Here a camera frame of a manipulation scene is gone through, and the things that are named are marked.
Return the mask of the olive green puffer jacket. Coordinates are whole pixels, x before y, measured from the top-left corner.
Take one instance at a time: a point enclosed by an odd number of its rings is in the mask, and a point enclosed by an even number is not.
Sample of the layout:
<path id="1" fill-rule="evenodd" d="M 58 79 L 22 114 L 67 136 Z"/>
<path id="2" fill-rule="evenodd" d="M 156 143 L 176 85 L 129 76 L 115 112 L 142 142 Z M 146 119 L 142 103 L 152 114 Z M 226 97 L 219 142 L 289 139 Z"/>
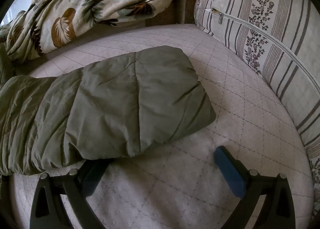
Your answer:
<path id="1" fill-rule="evenodd" d="M 1 49 L 1 174 L 140 155 L 216 118 L 189 58 L 159 46 L 58 77 L 17 75 Z"/>

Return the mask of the quilted beige mattress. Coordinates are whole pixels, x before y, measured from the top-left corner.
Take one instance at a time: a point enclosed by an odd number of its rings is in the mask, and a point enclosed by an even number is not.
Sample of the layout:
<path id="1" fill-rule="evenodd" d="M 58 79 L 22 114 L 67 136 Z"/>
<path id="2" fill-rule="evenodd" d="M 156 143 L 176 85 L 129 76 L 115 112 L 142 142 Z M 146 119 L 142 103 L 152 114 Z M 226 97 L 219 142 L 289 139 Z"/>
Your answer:
<path id="1" fill-rule="evenodd" d="M 33 77 L 58 76 L 115 55 L 157 46 L 190 58 L 216 112 L 185 139 L 112 164 L 88 202 L 106 228 L 221 228 L 239 199 L 214 164 L 225 146 L 246 168 L 289 180 L 297 228 L 313 210 L 313 179 L 303 143 L 269 86 L 237 55 L 195 25 L 126 30 L 95 27 L 31 63 Z"/>

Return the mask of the striped floral pillow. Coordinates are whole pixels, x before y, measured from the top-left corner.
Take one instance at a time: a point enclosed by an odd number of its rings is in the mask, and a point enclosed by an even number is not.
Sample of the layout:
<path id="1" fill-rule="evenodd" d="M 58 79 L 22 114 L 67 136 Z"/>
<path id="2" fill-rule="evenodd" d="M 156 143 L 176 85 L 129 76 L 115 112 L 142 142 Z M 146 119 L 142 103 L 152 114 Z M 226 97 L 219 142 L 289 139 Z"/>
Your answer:
<path id="1" fill-rule="evenodd" d="M 197 0 L 196 25 L 273 90 L 319 184 L 319 13 L 311 0 Z"/>

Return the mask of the leaf print blanket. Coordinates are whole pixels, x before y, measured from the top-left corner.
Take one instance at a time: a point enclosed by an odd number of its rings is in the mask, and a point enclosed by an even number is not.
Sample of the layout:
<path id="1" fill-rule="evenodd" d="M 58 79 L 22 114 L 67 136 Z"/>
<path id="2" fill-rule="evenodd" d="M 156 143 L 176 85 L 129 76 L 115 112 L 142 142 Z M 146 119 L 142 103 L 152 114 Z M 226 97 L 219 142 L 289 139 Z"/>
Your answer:
<path id="1" fill-rule="evenodd" d="M 1 27 L 1 48 L 12 61 L 39 58 L 97 24 L 125 26 L 153 18 L 173 0 L 33 0 Z"/>

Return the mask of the brown wooden headboard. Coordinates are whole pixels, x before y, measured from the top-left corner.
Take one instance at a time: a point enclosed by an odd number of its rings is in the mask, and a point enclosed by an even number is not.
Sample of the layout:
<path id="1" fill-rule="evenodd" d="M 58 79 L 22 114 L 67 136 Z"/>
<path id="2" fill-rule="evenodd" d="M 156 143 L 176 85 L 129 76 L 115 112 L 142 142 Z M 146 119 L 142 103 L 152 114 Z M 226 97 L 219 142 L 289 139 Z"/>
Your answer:
<path id="1" fill-rule="evenodd" d="M 145 26 L 195 24 L 194 7 L 196 0 L 173 0 L 170 6 L 154 18 L 147 19 Z"/>

